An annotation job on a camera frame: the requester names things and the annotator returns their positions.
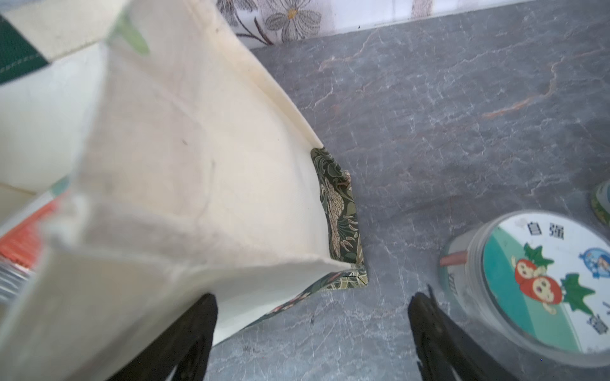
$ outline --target green floral fabric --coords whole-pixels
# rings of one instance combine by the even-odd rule
[[[597,199],[597,192],[602,185],[603,183],[595,187],[595,189],[593,189],[593,192],[591,192],[591,207],[593,208],[593,212],[595,213],[597,218],[600,219],[601,222],[605,223],[606,225],[610,225],[610,213],[608,213],[608,211],[600,204],[600,201]]]
[[[320,202],[328,223],[328,246],[331,258],[351,263],[351,269],[325,275],[292,300],[274,308],[250,325],[287,310],[316,291],[364,287],[368,283],[360,244],[356,205],[351,194],[350,174],[341,169],[325,148],[311,150],[311,158],[320,183]]]

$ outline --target container lid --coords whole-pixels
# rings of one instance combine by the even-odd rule
[[[610,349],[610,246],[584,225],[547,212],[513,215],[486,241],[483,273],[523,336],[576,354]]]

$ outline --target green fabric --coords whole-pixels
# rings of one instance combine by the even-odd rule
[[[603,186],[603,183],[595,187],[593,193],[591,193],[591,207],[601,222],[605,223],[606,225],[610,225],[610,213],[604,209],[604,207],[600,204],[600,201],[597,199],[597,193],[601,186]]]
[[[127,13],[123,13],[119,17],[114,32],[120,35],[140,55],[148,55],[150,53],[146,40],[131,23]]]
[[[0,16],[0,85],[47,64],[45,58]]]
[[[343,290],[364,287],[368,283],[368,275],[360,243],[356,205],[351,192],[351,176],[341,169],[326,148],[311,150],[311,159],[320,183],[320,202],[328,223],[331,258],[352,264],[351,271],[328,280],[324,288]]]

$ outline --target gray marble countertop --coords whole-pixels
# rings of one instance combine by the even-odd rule
[[[524,208],[574,217],[610,179],[610,2],[526,4],[255,51],[351,172],[370,283],[322,291],[212,349],[206,380],[420,380],[407,305],[443,308],[522,380],[608,380],[449,305],[450,237]]]

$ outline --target patterned fabric trim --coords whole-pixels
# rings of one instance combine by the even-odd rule
[[[356,205],[351,193],[350,174],[341,169],[325,148],[311,150],[311,158],[320,182],[320,202],[328,223],[328,246],[331,258],[351,263],[351,270],[331,272],[323,276],[292,300],[274,308],[249,326],[286,311],[316,291],[345,290],[368,284],[356,218]]]
[[[595,213],[597,218],[600,219],[601,222],[605,223],[606,225],[610,225],[610,213],[608,213],[608,211],[604,209],[604,207],[597,199],[597,191],[602,185],[603,183],[595,187],[595,189],[593,189],[593,192],[591,192],[591,207],[593,208],[593,212]]]
[[[47,64],[45,58],[0,16],[0,85]]]

